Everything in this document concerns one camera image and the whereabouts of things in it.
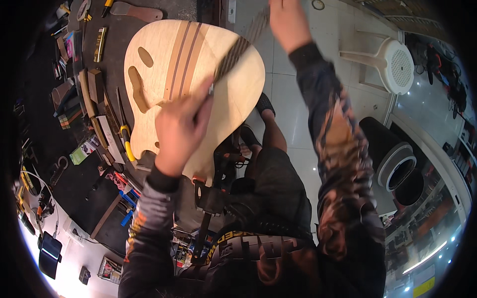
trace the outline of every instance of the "person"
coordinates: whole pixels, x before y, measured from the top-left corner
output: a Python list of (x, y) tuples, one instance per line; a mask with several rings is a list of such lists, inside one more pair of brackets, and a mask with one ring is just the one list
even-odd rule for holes
[(206, 78), (156, 119), (161, 151), (134, 213), (118, 296), (383, 297), (384, 229), (371, 203), (372, 161), (348, 94), (313, 42), (300, 0), (270, 0), (270, 26), (296, 68), (322, 179), (316, 226), (286, 154), (273, 107), (261, 96), (263, 147), (242, 128), (253, 152), (246, 191), (235, 185), (226, 209), (238, 221), (222, 228), (203, 265), (175, 276), (170, 256), (173, 194), (207, 130), (213, 99)]

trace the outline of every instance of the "guitar body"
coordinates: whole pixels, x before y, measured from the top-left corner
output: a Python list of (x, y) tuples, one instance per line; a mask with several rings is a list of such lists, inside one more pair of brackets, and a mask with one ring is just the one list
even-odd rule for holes
[[(131, 39), (124, 59), (124, 80), (134, 114), (133, 155), (156, 154), (160, 144), (155, 118), (161, 105), (193, 92), (226, 55), (239, 36), (207, 24), (162, 20), (150, 23)], [(265, 83), (265, 67), (251, 46), (234, 69), (215, 85), (212, 115), (204, 141), (186, 164), (183, 174), (212, 184), (213, 153), (255, 107)]]

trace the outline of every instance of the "power outlet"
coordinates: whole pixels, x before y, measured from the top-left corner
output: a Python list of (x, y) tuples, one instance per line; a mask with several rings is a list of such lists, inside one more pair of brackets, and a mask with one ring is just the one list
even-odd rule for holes
[[(74, 229), (76, 229), (78, 235), (83, 237), (84, 239), (82, 239), (78, 235), (73, 234)], [(85, 231), (83, 231), (83, 229), (81, 229), (80, 226), (77, 225), (76, 222), (71, 219), (71, 217), (68, 217), (65, 220), (63, 224), (63, 231), (65, 231), (71, 238), (73, 238), (74, 241), (76, 241), (81, 246), (83, 246), (84, 241), (86, 241), (85, 239), (88, 239), (89, 237), (89, 235)]]

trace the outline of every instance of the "wall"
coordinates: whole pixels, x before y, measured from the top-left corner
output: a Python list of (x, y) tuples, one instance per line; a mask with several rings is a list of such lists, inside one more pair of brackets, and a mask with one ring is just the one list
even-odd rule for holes
[[(35, 205), (36, 199), (30, 199), (32, 207)], [(45, 219), (44, 231), (53, 235), (55, 223), (59, 216), (58, 232), (56, 239), (62, 244), (62, 262), (58, 264), (56, 271), (56, 279), (43, 275), (45, 280), (50, 284), (54, 291), (65, 298), (113, 298), (117, 297), (118, 285), (107, 280), (102, 280), (97, 276), (100, 263), (103, 256), (122, 264), (122, 259), (115, 253), (107, 249), (101, 244), (93, 244), (87, 241), (83, 242), (83, 247), (72, 240), (69, 235), (63, 231), (63, 223), (68, 215), (59, 206), (56, 205), (55, 212)], [(23, 237), (31, 252), (31, 256), (38, 264), (39, 249), (37, 240), (39, 232), (33, 236), (19, 221)], [(88, 285), (84, 285), (79, 281), (81, 267), (85, 266), (90, 272), (91, 277)]]

